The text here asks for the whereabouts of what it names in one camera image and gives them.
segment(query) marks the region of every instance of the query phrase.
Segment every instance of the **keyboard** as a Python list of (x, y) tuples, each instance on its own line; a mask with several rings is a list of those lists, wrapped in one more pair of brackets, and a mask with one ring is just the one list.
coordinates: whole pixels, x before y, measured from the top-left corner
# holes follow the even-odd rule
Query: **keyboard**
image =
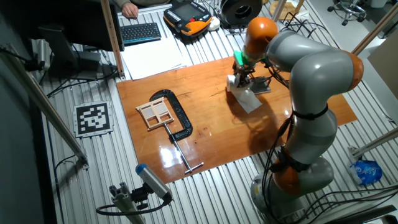
[(125, 46), (160, 40), (162, 37), (156, 22), (122, 26), (120, 30)]

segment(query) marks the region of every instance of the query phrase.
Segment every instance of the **person's hand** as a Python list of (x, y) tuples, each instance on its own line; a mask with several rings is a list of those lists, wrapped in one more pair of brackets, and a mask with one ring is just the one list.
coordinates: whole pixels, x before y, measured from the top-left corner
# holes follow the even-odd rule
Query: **person's hand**
[(135, 19), (138, 16), (138, 7), (131, 2), (127, 2), (123, 5), (122, 14), (128, 19)]

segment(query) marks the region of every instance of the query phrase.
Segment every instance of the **black cable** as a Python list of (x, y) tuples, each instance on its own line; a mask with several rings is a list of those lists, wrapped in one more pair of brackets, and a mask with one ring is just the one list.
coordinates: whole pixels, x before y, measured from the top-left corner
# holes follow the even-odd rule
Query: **black cable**
[(158, 210), (160, 210), (161, 208), (163, 208), (164, 206), (166, 206), (168, 203), (163, 202), (161, 205), (159, 205), (156, 208), (150, 208), (148, 210), (144, 210), (144, 211), (137, 211), (137, 212), (104, 212), (101, 211), (102, 209), (105, 208), (114, 208), (116, 207), (115, 205), (103, 205), (100, 206), (98, 208), (95, 209), (95, 212), (100, 214), (100, 215), (107, 215), (107, 216), (124, 216), (124, 215), (142, 215), (142, 214), (147, 214), (150, 212), (156, 212)]
[(47, 94), (47, 97), (48, 97), (48, 98), (53, 97), (53, 96), (55, 96), (56, 94), (58, 94), (61, 90), (64, 90), (64, 89), (66, 89), (66, 88), (68, 88), (68, 87), (72, 87), (72, 86), (75, 86), (75, 85), (81, 85), (81, 84), (85, 84), (85, 83), (89, 83), (89, 82), (93, 82), (93, 81), (103, 80), (103, 79), (105, 79), (105, 78), (108, 78), (108, 77), (114, 75), (117, 71), (118, 71), (118, 70), (115, 69), (115, 71), (113, 71), (113, 72), (110, 73), (109, 75), (106, 75), (106, 76), (101, 77), (101, 78), (97, 78), (97, 79), (95, 79), (95, 80), (87, 80), (87, 81), (83, 81), (83, 82), (79, 82), (79, 83), (74, 83), (74, 84), (70, 84), (70, 85), (61, 87), (63, 84), (65, 84), (66, 81), (68, 81), (68, 80), (66, 80), (66, 81), (63, 82), (57, 89), (55, 89), (55, 90), (51, 91), (49, 94)]
[(279, 83), (281, 83), (286, 88), (289, 88), (289, 81), (284, 79), (282, 75), (275, 69), (273, 65), (268, 66), (268, 71), (271, 74), (271, 77), (275, 78)]
[(81, 57), (80, 57), (80, 53), (79, 53), (79, 51), (76, 49), (76, 46), (75, 46), (74, 44), (72, 44), (72, 47), (75, 49), (75, 52), (76, 52), (76, 54), (77, 54), (77, 57), (79, 58), (79, 61), (78, 61), (78, 63), (79, 63), (79, 69), (81, 69)]
[[(277, 137), (276, 137), (276, 140), (275, 140), (275, 142), (273, 143), (273, 145), (272, 145), (272, 147), (271, 147), (271, 149), (270, 149), (270, 153), (269, 153), (269, 155), (268, 155), (267, 162), (266, 162), (266, 164), (265, 164), (265, 169), (264, 169), (263, 177), (262, 177), (262, 196), (264, 197), (264, 203), (266, 204), (267, 211), (268, 211), (269, 215), (270, 215), (277, 223), (281, 223), (281, 224), (283, 224), (283, 222), (281, 222), (279, 219), (277, 219), (277, 218), (275, 217), (274, 212), (272, 211), (272, 207), (271, 207), (271, 205), (270, 205), (270, 202), (271, 202), (271, 191), (270, 191), (270, 186), (271, 186), (271, 180), (272, 180), (273, 174), (271, 173), (271, 175), (270, 175), (270, 177), (269, 177), (269, 179), (268, 179), (268, 185), (267, 185), (267, 187), (266, 187), (266, 182), (267, 182), (266, 177), (267, 177), (268, 171), (269, 171), (269, 169), (270, 169), (271, 157), (273, 156), (273, 154), (274, 154), (274, 152), (275, 152), (276, 144), (277, 144), (279, 138), (285, 133), (287, 126), (290, 125), (290, 127), (291, 127), (291, 122), (292, 122), (292, 120), (293, 120), (293, 119), (292, 119), (292, 116), (290, 116), (290, 118), (286, 119), (286, 120), (284, 121), (283, 125), (279, 128), (279, 130), (278, 130), (278, 135), (277, 135)], [(292, 222), (292, 223), (289, 223), (289, 224), (296, 224), (296, 223), (301, 222), (302, 220), (304, 220), (304, 219), (307, 217), (308, 214), (314, 212), (315, 209), (317, 209), (318, 207), (321, 207), (321, 206), (323, 206), (323, 205), (329, 204), (329, 203), (332, 203), (332, 204), (333, 204), (332, 206), (334, 206), (334, 205), (340, 204), (340, 203), (350, 203), (350, 202), (367, 201), (367, 198), (374, 197), (374, 195), (372, 195), (372, 196), (363, 197), (363, 198), (355, 198), (355, 199), (351, 199), (351, 200), (346, 200), (346, 201), (343, 201), (343, 202), (325, 202), (325, 203), (319, 204), (317, 207), (314, 208), (314, 206), (315, 206), (317, 203), (319, 203), (320, 200), (321, 200), (322, 198), (327, 197), (327, 196), (329, 196), (329, 195), (331, 195), (331, 194), (345, 194), (345, 193), (355, 194), (355, 193), (360, 193), (360, 192), (372, 192), (372, 191), (380, 191), (380, 190), (381, 190), (381, 191), (385, 191), (385, 190), (390, 190), (390, 189), (398, 189), (398, 186), (386, 187), (386, 188), (383, 188), (383, 189), (357, 190), (357, 191), (339, 191), (339, 192), (330, 192), (330, 193), (327, 193), (327, 194), (323, 195), (322, 197), (318, 198), (318, 200), (314, 201), (314, 202), (311, 204), (311, 206), (309, 206), (309, 207), (307, 208), (307, 210), (305, 211), (304, 215), (303, 215), (301, 218), (299, 218), (297, 221)], [(388, 197), (388, 196), (384, 196), (384, 197), (381, 197), (381, 198), (373, 198), (373, 199), (369, 199), (369, 200), (379, 200), (379, 199), (382, 199), (382, 198), (385, 198), (385, 197)]]
[(47, 74), (47, 71), (44, 72), (42, 78), (39, 81), (39, 85), (41, 85), (43, 83), (43, 80), (44, 80), (44, 77), (45, 77), (46, 74)]
[[(374, 208), (376, 208), (377, 206), (381, 205), (382, 203), (384, 203), (384, 202), (390, 200), (390, 199), (391, 199), (393, 196), (395, 196), (396, 194), (397, 194), (397, 193), (391, 195), (389, 198), (385, 199), (384, 201), (378, 203), (377, 205), (375, 205), (375, 206), (373, 206), (373, 207), (371, 207), (371, 208), (365, 209), (365, 210), (360, 211), (360, 212), (356, 212), (356, 213), (354, 213), (354, 214), (351, 214), (351, 215), (349, 215), (349, 216), (347, 216), (347, 217), (343, 217), (343, 218), (348, 218), (348, 217), (351, 217), (351, 216), (353, 216), (353, 215), (357, 215), (357, 214), (360, 214), (360, 213), (363, 213), (363, 212), (367, 212), (367, 211), (369, 211), (369, 210), (371, 210), (371, 209), (374, 209)], [(334, 205), (330, 205), (329, 207), (327, 207), (324, 211), (320, 212), (313, 220), (311, 220), (311, 221), (310, 221), (309, 223), (307, 223), (307, 224), (313, 223), (317, 218), (319, 218), (323, 213), (325, 213), (325, 212), (326, 212), (329, 208), (331, 208), (332, 206), (334, 206)]]
[[(81, 57), (80, 57), (80, 53), (79, 51), (76, 49), (75, 45), (72, 44), (72, 47), (75, 49), (77, 57), (78, 57), (78, 65), (79, 65), (79, 69), (81, 69)], [(61, 85), (59, 85), (58, 87), (56, 87), (56, 89), (54, 89), (53, 91), (51, 91), (49, 94), (47, 94), (47, 97), (49, 97), (49, 95), (51, 95), (52, 93), (55, 93), (56, 91), (58, 91), (67, 81), (70, 81), (70, 78), (66, 79)]]
[(5, 49), (4, 47), (0, 47), (0, 53), (1, 53), (1, 52), (4, 52), (4, 53), (9, 54), (9, 55), (12, 55), (12, 56), (18, 58), (19, 60), (24, 61), (25, 63), (31, 63), (31, 61), (30, 61), (29, 59), (26, 59), (26, 58), (24, 58), (24, 57), (21, 57), (21, 56), (19, 56), (18, 54), (14, 54), (14, 53), (12, 53), (11, 51)]
[(213, 16), (217, 16), (218, 15), (218, 13), (217, 13), (217, 10), (213, 7), (213, 6), (211, 6), (211, 1), (210, 1), (210, 3), (208, 3), (208, 2), (206, 2), (206, 1), (204, 1), (204, 0), (201, 0), (201, 2), (203, 3), (203, 5), (207, 5), (208, 7), (210, 7), (212, 10), (213, 10), (213, 12), (214, 12), (214, 15)]
[(58, 166), (61, 165), (61, 163), (62, 163), (63, 161), (65, 161), (65, 160), (67, 160), (67, 159), (70, 159), (70, 158), (72, 158), (72, 157), (74, 157), (74, 156), (76, 156), (76, 154), (62, 159), (62, 160), (55, 166), (55, 169), (54, 169), (54, 170), (57, 170)]
[[(330, 36), (330, 38), (332, 39), (332, 41), (335, 43), (336, 47), (337, 47), (338, 49), (340, 49), (340, 47), (338, 46), (337, 42), (335, 41), (335, 39), (333, 38), (333, 36), (331, 35), (331, 33), (328, 31), (328, 29), (327, 29), (325, 26), (323, 26), (323, 25), (321, 25), (321, 24), (317, 24), (317, 23), (315, 23), (315, 22), (304, 22), (304, 23), (302, 23), (302, 24), (303, 24), (303, 25), (305, 25), (305, 24), (310, 24), (310, 25), (315, 25), (315, 26), (317, 26), (317, 27), (322, 28), (324, 31), (326, 31), (326, 33), (328, 33), (328, 35)], [(289, 24), (289, 26), (285, 26), (285, 27), (282, 28), (280, 31), (283, 31), (283, 30), (287, 29), (287, 30), (291, 30), (291, 31), (297, 32), (296, 30), (289, 29), (289, 27), (291, 27), (291, 26), (301, 26), (301, 24)]]
[(386, 201), (390, 200), (390, 199), (391, 199), (393, 196), (395, 196), (396, 194), (397, 194), (397, 193), (395, 193), (395, 194), (391, 195), (389, 198), (387, 198), (386, 200), (384, 200), (384, 201), (382, 201), (382, 202), (378, 203), (377, 205), (375, 205), (375, 206), (373, 206), (373, 207), (370, 207), (370, 208), (368, 208), (368, 209), (365, 209), (365, 210), (362, 210), (362, 211), (356, 212), (356, 213), (354, 213), (354, 214), (348, 215), (348, 216), (346, 216), (346, 217), (343, 217), (343, 218), (339, 218), (339, 219), (337, 219), (336, 221), (338, 221), (338, 220), (342, 220), (342, 219), (344, 219), (344, 218), (349, 218), (349, 217), (352, 217), (352, 216), (354, 216), (354, 215), (357, 215), (357, 214), (360, 214), (360, 213), (363, 213), (363, 212), (367, 212), (367, 211), (369, 211), (369, 210), (372, 210), (372, 209), (376, 208), (377, 206), (379, 206), (379, 205), (383, 204), (384, 202), (386, 202)]
[[(371, 201), (375, 201), (375, 200), (384, 199), (384, 198), (386, 198), (386, 197), (388, 197), (390, 195), (386, 195), (386, 196), (378, 197), (378, 198), (372, 198), (374, 196), (376, 196), (376, 195), (371, 195), (371, 196), (361, 197), (361, 198), (354, 198), (354, 199), (351, 199), (351, 200), (345, 200), (345, 201), (340, 201), (340, 202), (324, 202), (324, 203), (319, 204), (315, 208), (311, 208), (312, 211), (310, 213), (314, 212), (316, 209), (322, 207), (323, 205), (328, 205), (328, 204), (331, 204), (331, 203), (333, 205), (338, 205), (338, 204), (341, 204), (341, 203), (345, 204), (345, 203), (351, 203), (351, 202), (371, 202)], [(310, 209), (308, 208), (307, 211), (304, 213), (302, 218), (305, 218), (308, 214), (310, 214), (309, 211), (310, 211)]]

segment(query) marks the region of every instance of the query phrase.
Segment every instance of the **wooden board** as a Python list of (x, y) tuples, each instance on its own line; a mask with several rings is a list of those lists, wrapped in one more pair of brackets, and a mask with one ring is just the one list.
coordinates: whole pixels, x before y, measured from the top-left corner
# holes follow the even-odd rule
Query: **wooden board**
[[(270, 93), (257, 96), (262, 106), (247, 114), (234, 96), (226, 92), (226, 76), (233, 73), (233, 62), (232, 57), (224, 58), (118, 83), (138, 161), (146, 163), (164, 182), (186, 177), (187, 168), (166, 130), (159, 127), (148, 131), (136, 110), (137, 106), (149, 102), (155, 92), (172, 90), (192, 123), (192, 135), (178, 144), (192, 167), (205, 163), (193, 174), (268, 150), (279, 126), (290, 116), (289, 91), (276, 80), (271, 81)], [(269, 72), (258, 65), (255, 76), (268, 77)], [(176, 118), (169, 102), (165, 102)], [(357, 119), (342, 95), (330, 98), (328, 105), (337, 115), (338, 125)], [(169, 128), (175, 133), (182, 126), (175, 119)]]

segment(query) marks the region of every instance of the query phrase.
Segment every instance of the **white paper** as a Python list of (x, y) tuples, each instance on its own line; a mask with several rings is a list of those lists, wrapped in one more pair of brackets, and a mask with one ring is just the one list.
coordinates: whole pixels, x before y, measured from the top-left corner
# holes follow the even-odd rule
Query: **white paper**
[(121, 55), (133, 80), (185, 66), (174, 38), (128, 46)]
[(254, 111), (262, 104), (251, 90), (245, 90), (244, 88), (232, 88), (231, 93), (235, 96), (236, 100), (246, 111), (246, 113)]

